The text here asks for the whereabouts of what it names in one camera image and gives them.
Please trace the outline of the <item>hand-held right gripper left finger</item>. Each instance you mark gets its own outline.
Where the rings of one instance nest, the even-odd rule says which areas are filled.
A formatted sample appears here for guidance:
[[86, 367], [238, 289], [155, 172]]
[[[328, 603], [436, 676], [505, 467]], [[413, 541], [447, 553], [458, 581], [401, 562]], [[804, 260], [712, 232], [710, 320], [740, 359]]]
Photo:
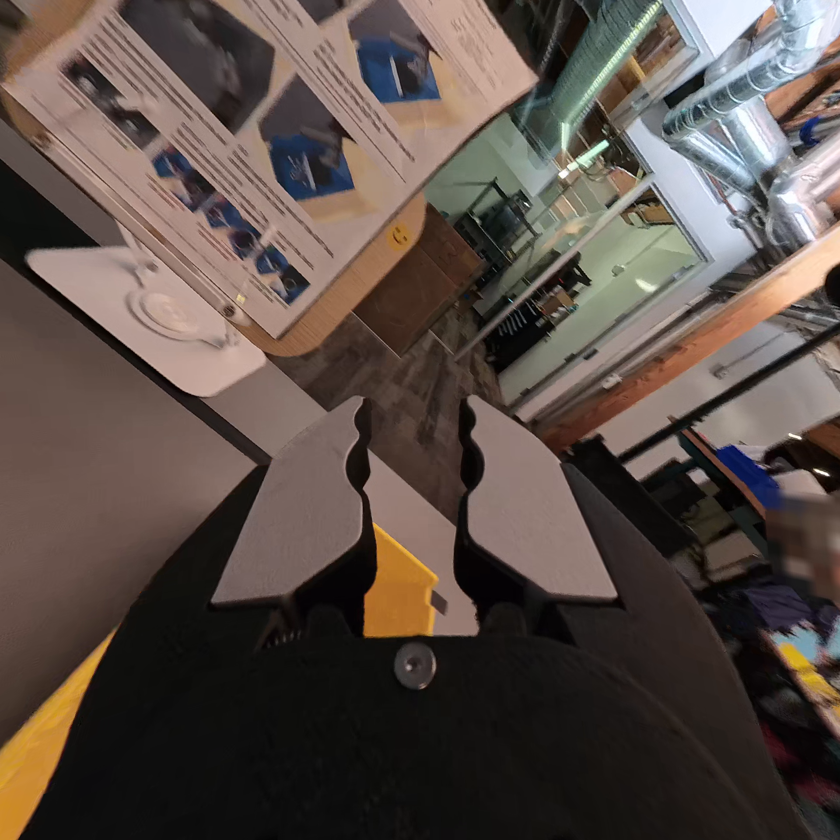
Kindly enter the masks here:
[[212, 596], [215, 608], [279, 608], [293, 627], [312, 609], [341, 613], [364, 632], [377, 573], [364, 487], [371, 474], [371, 401], [355, 395], [274, 457]]

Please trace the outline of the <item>wooden display board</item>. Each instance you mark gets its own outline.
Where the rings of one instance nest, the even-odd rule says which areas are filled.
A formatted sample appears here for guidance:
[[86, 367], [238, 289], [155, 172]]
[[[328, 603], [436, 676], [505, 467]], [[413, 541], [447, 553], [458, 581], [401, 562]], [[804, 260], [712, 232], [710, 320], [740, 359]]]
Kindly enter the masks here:
[[390, 248], [384, 237], [387, 228], [396, 222], [406, 223], [414, 232], [413, 247], [424, 228], [426, 202], [420, 193], [359, 253], [310, 309], [279, 339], [274, 339], [171, 247], [158, 228], [129, 209], [98, 175], [76, 156], [68, 154], [67, 148], [35, 117], [2, 92], [3, 161], [12, 166], [16, 160], [11, 151], [22, 154], [24, 148], [34, 150], [29, 154], [28, 166], [33, 167], [38, 161], [42, 171], [60, 172], [66, 182], [85, 194], [86, 199], [79, 208], [63, 206], [61, 211], [98, 245], [116, 244], [116, 235], [128, 236], [131, 243], [140, 246], [141, 262], [173, 270], [183, 284], [190, 286], [224, 318], [234, 340], [248, 339], [268, 355], [291, 357], [317, 349], [411, 249], [397, 253]]

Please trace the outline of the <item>wooden top workbench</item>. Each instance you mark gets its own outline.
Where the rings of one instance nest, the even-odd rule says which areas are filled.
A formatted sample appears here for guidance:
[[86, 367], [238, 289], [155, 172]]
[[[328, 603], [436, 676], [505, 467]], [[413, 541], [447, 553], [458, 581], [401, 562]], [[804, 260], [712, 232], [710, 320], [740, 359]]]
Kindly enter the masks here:
[[753, 458], [748, 453], [747, 447], [736, 444], [764, 467], [781, 488], [781, 509], [763, 511], [757, 502], [748, 497], [746, 490], [742, 490], [724, 474], [715, 458], [715, 450], [720, 447], [716, 447], [692, 427], [677, 435], [676, 439], [713, 481], [733, 489], [740, 495], [762, 523], [769, 524], [772, 528], [792, 529], [794, 526], [802, 525], [815, 529], [826, 525], [838, 529], [838, 495], [826, 490], [823, 475], [817, 469], [795, 466], [791, 458], [786, 456], [765, 464]]

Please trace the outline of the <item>black pole stand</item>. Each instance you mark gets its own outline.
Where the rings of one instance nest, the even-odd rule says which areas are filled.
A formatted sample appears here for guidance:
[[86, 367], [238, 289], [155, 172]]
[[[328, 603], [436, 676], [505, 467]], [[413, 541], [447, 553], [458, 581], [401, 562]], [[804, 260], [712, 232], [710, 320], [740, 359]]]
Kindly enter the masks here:
[[687, 414], [679, 416], [677, 419], [671, 421], [667, 426], [660, 428], [657, 432], [649, 435], [639, 443], [623, 451], [617, 456], [619, 462], [621, 464], [625, 464], [635, 460], [641, 455], [646, 454], [651, 449], [661, 445], [669, 438], [685, 432], [696, 424], [707, 419], [709, 415], [750, 392], [761, 383], [769, 380], [772, 376], [786, 370], [796, 362], [804, 359], [807, 355], [812, 354], [824, 344], [838, 338], [838, 336], [839, 322], [836, 320], [831, 322], [823, 331], [812, 336], [809, 340], [803, 342], [792, 350], [789, 350], [782, 356], [772, 360], [770, 363], [746, 376], [741, 381], [730, 386], [725, 391], [700, 404]]

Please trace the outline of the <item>silver ceiling ductwork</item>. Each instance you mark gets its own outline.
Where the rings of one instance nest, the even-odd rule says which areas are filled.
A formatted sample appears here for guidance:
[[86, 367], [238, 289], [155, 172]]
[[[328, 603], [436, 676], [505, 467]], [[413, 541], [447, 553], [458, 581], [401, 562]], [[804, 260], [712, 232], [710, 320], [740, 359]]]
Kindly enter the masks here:
[[759, 47], [744, 39], [707, 68], [705, 85], [669, 110], [667, 145], [749, 199], [766, 238], [787, 255], [834, 224], [827, 198], [838, 189], [838, 133], [796, 158], [765, 96], [809, 74], [838, 37], [838, 2], [773, 3]]

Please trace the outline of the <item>pile of colourful cloth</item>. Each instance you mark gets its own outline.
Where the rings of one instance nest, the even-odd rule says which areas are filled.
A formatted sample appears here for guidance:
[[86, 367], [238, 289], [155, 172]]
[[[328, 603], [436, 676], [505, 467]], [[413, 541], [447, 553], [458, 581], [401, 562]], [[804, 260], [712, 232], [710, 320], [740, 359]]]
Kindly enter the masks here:
[[813, 838], [839, 838], [838, 609], [747, 577], [696, 596], [724, 643], [775, 769]]

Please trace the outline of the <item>blue storage bin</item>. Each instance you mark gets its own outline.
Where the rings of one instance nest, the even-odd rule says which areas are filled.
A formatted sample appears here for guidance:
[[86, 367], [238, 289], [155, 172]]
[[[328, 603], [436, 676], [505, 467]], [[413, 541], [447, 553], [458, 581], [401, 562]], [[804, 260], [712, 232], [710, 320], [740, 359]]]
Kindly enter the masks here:
[[781, 488], [769, 472], [753, 460], [739, 446], [728, 445], [715, 450], [715, 458], [722, 471], [763, 511], [782, 507]]

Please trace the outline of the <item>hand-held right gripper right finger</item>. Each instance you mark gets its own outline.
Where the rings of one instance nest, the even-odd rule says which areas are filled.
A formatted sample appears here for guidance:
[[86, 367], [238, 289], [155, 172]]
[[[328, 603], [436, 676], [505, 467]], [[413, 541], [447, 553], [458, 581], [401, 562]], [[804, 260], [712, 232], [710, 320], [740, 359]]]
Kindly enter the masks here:
[[460, 404], [458, 438], [465, 493], [455, 579], [479, 627], [499, 605], [538, 631], [551, 625], [556, 605], [616, 604], [616, 585], [558, 457], [477, 395]]

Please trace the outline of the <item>printed instruction sheet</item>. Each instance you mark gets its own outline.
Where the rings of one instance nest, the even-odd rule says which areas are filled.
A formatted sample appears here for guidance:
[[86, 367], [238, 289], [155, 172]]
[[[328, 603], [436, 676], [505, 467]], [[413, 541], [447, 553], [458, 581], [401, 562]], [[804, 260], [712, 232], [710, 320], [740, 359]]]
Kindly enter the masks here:
[[15, 127], [272, 339], [537, 77], [489, 2], [43, 2]]

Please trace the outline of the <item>yellow plastic bin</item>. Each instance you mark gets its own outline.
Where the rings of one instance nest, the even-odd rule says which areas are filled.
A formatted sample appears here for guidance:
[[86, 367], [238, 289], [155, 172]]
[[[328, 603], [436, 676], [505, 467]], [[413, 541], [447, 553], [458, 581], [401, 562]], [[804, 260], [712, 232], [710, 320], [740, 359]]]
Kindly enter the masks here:
[[[438, 577], [374, 525], [377, 574], [364, 597], [366, 637], [429, 636]], [[112, 630], [26, 720], [1, 751], [1, 838], [19, 838], [65, 748], [81, 700], [113, 636]]]

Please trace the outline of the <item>brown cardboard box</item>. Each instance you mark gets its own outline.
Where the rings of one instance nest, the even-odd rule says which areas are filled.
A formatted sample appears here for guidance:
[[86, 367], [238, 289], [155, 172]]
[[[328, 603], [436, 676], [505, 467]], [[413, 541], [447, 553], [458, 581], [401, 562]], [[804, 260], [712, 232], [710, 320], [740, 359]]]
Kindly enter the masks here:
[[353, 310], [397, 356], [404, 356], [477, 279], [485, 265], [432, 204], [416, 245]]

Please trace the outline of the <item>white stand base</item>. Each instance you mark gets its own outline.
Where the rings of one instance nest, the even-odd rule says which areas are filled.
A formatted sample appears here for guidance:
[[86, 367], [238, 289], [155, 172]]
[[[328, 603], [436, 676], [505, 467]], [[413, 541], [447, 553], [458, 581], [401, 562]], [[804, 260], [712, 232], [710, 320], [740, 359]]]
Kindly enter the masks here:
[[216, 396], [266, 356], [172, 270], [129, 247], [40, 248], [28, 267], [181, 391]]

